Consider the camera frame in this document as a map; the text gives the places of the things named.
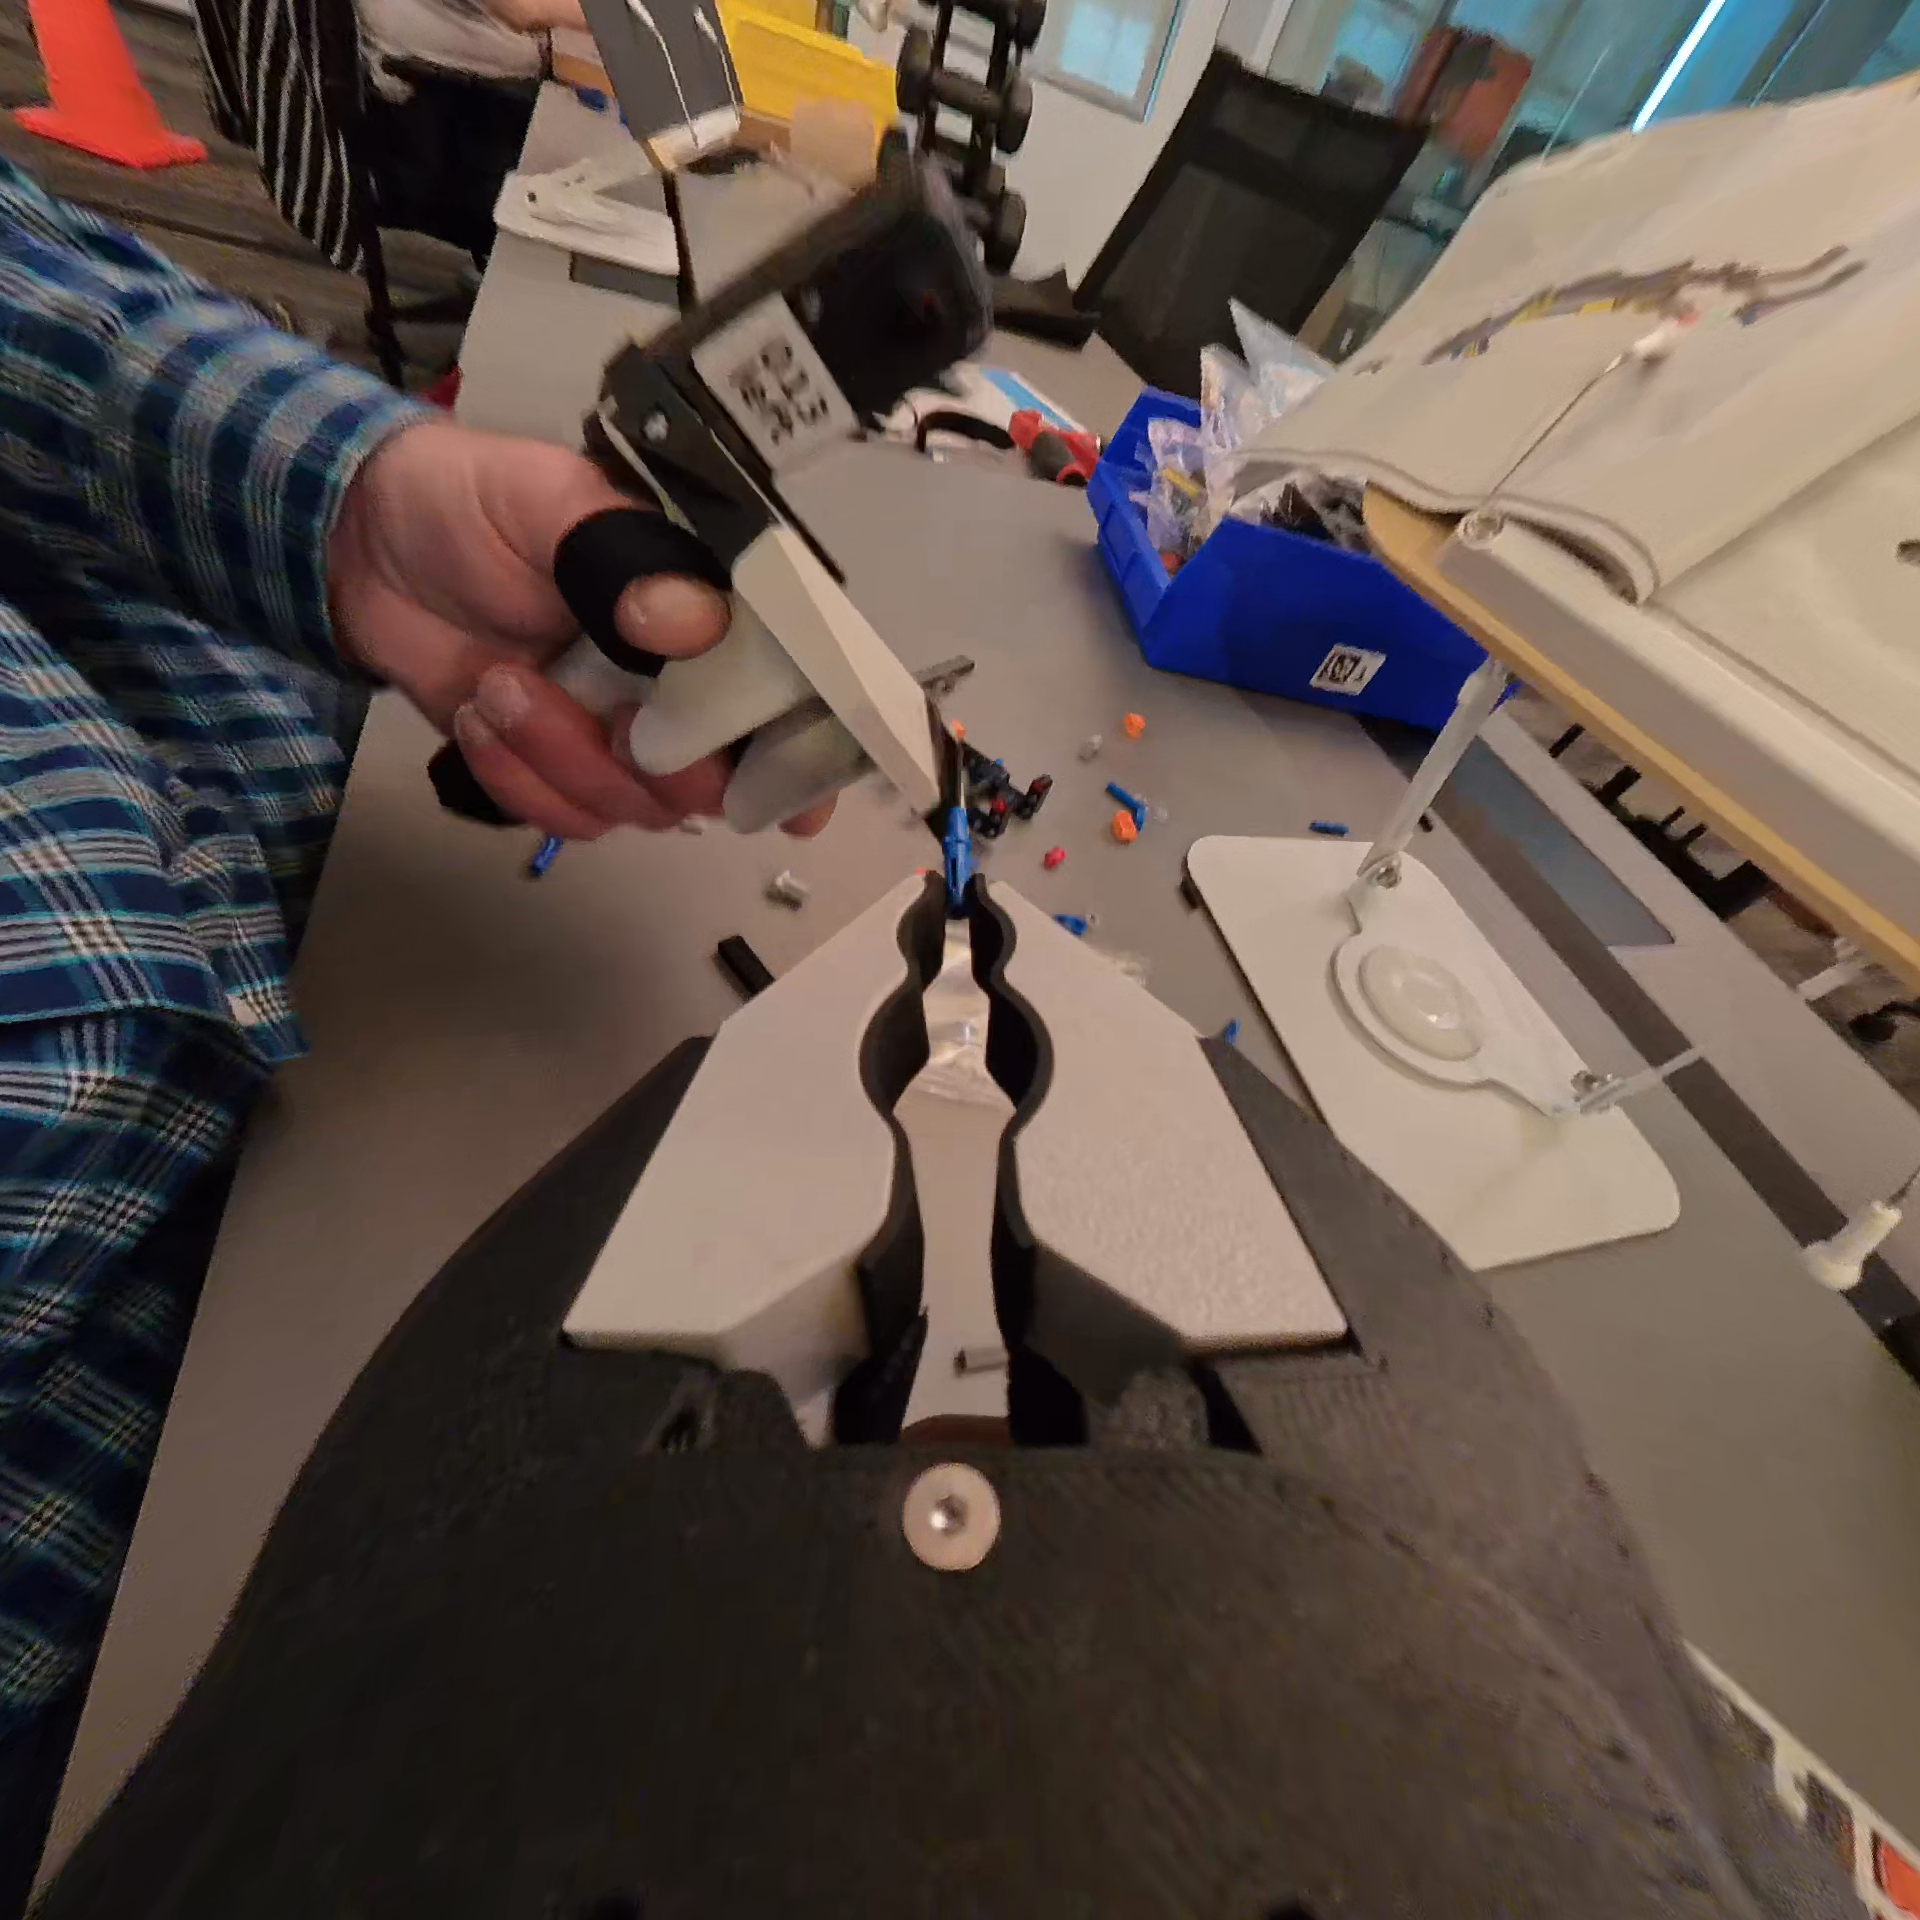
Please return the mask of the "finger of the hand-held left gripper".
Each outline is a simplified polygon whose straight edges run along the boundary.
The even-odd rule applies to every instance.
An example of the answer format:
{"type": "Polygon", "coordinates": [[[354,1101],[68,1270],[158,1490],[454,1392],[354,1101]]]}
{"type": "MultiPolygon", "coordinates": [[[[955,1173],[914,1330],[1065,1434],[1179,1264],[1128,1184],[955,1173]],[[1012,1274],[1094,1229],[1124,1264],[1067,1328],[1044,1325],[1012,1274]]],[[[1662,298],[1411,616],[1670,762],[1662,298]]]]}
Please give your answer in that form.
{"type": "Polygon", "coordinates": [[[868,765],[918,812],[945,796],[947,749],[924,686],[787,523],[735,563],[730,782],[735,826],[783,826],[868,765]]]}

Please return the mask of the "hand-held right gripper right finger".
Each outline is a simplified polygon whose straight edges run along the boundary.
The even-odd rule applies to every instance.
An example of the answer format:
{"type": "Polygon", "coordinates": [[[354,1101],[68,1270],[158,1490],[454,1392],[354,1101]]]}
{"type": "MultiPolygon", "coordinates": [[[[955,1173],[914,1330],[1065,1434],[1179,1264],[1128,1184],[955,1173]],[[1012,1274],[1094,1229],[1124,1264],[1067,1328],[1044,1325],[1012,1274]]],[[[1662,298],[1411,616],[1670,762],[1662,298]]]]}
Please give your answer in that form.
{"type": "Polygon", "coordinates": [[[1001,879],[968,926],[1012,1107],[990,1247],[1012,1437],[1078,1445],[1140,1376],[1346,1347],[1198,1028],[1001,879]]]}

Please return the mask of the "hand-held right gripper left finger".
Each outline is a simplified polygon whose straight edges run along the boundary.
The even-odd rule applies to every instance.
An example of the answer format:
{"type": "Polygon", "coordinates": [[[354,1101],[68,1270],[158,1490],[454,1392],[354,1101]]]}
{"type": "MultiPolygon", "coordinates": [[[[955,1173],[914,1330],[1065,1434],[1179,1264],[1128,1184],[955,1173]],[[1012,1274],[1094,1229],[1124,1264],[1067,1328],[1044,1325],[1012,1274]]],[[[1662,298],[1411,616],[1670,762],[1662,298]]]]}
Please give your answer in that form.
{"type": "Polygon", "coordinates": [[[899,1439],[926,1237],[899,1123],[945,964],[937,874],[894,887],[720,1024],[562,1333],[772,1378],[836,1445],[899,1439]]]}

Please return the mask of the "person's left forearm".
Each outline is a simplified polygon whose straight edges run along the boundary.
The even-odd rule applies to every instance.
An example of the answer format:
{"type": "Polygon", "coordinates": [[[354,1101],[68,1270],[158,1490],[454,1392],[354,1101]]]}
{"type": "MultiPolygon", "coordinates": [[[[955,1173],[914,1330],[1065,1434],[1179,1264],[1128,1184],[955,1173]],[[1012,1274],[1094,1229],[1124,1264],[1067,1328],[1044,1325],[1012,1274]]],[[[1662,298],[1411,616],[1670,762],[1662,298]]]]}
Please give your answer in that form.
{"type": "Polygon", "coordinates": [[[378,452],[440,422],[6,160],[6,587],[62,568],[366,682],[330,542],[378,452]]]}

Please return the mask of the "bags of lego parts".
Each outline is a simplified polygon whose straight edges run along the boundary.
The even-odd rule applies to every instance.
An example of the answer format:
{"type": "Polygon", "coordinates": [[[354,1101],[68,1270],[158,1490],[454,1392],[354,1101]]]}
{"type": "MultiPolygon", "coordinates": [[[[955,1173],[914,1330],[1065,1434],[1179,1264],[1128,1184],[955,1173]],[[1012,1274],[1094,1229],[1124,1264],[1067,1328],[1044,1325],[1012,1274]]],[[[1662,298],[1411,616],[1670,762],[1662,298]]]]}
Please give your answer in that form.
{"type": "Polygon", "coordinates": [[[1304,466],[1266,479],[1247,476],[1259,434],[1305,403],[1334,365],[1241,299],[1228,310],[1235,344],[1212,343],[1198,355],[1198,420],[1164,416],[1148,424],[1145,482],[1132,500],[1159,563],[1179,571],[1228,520],[1370,552],[1360,482],[1304,466]]]}

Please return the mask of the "person's left hand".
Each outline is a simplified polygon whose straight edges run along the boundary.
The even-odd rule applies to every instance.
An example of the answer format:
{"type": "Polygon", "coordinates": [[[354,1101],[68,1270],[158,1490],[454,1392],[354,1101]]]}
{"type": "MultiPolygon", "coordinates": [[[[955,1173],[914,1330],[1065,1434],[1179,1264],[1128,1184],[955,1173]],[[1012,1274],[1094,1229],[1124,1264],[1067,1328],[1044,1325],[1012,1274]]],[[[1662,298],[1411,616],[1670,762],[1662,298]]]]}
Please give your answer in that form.
{"type": "Polygon", "coordinates": [[[559,546],[624,509],[655,502],[583,452],[432,414],[359,466],[328,540],[340,654],[455,743],[508,823],[572,842],[715,818],[731,780],[726,757],[636,771],[631,710],[596,715],[550,677],[580,634],[559,546]]]}

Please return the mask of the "yellow storage bin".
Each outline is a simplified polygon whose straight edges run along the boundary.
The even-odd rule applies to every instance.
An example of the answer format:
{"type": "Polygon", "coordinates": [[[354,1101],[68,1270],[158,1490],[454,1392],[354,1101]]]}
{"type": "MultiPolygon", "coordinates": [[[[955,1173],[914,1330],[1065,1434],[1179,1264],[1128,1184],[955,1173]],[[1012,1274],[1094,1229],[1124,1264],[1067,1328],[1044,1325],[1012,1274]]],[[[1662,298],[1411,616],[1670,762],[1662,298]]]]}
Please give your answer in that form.
{"type": "Polygon", "coordinates": [[[897,125],[897,72],[849,38],[811,26],[811,4],[720,3],[750,128],[788,130],[798,109],[833,108],[868,146],[897,125]]]}

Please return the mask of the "clear plastic zip bag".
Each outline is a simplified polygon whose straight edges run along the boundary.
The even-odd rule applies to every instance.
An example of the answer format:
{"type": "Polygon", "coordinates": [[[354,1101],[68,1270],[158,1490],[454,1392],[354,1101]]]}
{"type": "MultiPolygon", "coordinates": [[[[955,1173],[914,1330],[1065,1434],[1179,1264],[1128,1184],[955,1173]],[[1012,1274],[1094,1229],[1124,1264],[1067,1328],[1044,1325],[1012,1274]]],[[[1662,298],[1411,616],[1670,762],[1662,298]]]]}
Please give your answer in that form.
{"type": "Polygon", "coordinates": [[[952,926],[936,952],[919,1079],[940,1098],[1012,1114],[1054,1095],[1120,1101],[1136,1079],[1129,1059],[1170,1016],[1134,973],[1065,931],[1043,943],[1019,927],[1011,948],[990,952],[952,926]]]}

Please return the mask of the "black office chair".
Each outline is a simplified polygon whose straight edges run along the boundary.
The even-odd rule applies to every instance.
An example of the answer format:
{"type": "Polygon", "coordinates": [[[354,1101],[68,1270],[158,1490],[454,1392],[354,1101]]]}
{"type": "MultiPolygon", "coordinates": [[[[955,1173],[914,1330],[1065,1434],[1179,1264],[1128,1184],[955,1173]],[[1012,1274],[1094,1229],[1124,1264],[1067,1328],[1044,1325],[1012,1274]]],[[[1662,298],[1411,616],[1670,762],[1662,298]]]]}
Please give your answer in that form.
{"type": "Polygon", "coordinates": [[[1232,303],[1300,333],[1427,132],[1214,51],[1072,302],[1143,384],[1198,400],[1200,349],[1238,339],[1232,303]]]}

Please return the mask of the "person's blue plaid shirt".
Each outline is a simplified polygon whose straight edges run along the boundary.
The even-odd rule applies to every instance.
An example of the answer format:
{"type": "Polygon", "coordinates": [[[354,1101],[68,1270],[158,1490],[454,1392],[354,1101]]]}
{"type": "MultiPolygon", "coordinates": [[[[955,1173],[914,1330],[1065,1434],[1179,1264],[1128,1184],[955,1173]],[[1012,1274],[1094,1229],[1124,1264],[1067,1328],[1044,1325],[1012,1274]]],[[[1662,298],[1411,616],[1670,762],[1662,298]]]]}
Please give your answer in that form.
{"type": "Polygon", "coordinates": [[[324,566],[6,608],[6,1744],[78,1685],[186,1328],[155,1234],[302,1048],[345,791],[324,566]]]}

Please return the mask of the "book stand board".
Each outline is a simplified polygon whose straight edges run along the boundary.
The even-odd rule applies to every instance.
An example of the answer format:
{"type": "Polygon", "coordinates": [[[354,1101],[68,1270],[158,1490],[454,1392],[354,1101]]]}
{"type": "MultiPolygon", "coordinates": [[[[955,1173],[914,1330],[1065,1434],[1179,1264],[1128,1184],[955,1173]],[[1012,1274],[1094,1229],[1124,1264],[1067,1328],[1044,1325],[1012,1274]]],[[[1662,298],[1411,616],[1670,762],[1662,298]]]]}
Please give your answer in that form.
{"type": "Polygon", "coordinates": [[[1495,517],[1363,494],[1382,560],[1793,898],[1919,987],[1915,772],[1495,517]]]}

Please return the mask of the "orange traffic cone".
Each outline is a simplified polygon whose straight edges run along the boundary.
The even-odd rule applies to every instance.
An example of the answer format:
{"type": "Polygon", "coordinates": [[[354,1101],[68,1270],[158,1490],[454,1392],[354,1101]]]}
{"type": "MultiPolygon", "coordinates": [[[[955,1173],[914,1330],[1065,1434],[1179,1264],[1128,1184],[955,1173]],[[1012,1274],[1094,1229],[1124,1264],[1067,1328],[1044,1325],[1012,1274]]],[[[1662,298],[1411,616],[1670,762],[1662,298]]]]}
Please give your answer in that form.
{"type": "Polygon", "coordinates": [[[46,100],[12,109],[31,134],[132,172],[198,164],[208,148],[167,128],[107,3],[31,3],[46,100]]]}

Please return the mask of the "sticker sheet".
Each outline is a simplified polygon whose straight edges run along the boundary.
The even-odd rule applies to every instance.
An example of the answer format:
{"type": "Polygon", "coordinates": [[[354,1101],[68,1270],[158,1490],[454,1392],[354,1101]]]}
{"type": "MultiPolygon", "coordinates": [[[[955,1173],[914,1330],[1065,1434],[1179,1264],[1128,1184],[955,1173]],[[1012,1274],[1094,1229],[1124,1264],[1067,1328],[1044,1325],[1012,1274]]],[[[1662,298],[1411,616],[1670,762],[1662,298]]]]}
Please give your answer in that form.
{"type": "Polygon", "coordinates": [[[1919,1916],[1919,1846],[1700,1648],[1687,1655],[1737,1746],[1762,1766],[1774,1799],[1831,1858],[1871,1916],[1919,1916]]]}

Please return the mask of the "black lego frame assembly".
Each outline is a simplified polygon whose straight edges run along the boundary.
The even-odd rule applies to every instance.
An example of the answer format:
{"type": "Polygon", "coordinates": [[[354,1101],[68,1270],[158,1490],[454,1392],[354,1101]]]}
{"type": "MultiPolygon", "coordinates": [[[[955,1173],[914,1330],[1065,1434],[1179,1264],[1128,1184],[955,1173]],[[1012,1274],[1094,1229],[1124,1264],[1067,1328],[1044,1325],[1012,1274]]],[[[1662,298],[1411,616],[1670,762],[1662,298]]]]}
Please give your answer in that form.
{"type": "Polygon", "coordinates": [[[976,843],[999,842],[1011,826],[1032,826],[1049,794],[1054,780],[1036,774],[1019,784],[996,757],[980,752],[966,738],[960,746],[968,828],[976,843]]]}

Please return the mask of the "red handled tool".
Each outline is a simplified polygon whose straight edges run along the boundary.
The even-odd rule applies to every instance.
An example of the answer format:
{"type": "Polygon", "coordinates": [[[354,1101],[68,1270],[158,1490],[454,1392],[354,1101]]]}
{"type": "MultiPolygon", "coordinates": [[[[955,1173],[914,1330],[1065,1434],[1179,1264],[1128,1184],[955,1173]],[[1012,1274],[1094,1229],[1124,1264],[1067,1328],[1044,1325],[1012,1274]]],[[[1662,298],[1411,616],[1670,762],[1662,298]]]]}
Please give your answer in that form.
{"type": "Polygon", "coordinates": [[[1006,431],[1030,478],[1060,490],[1088,490],[1103,455],[1099,434],[1067,427],[1030,406],[1011,414],[1006,431]]]}

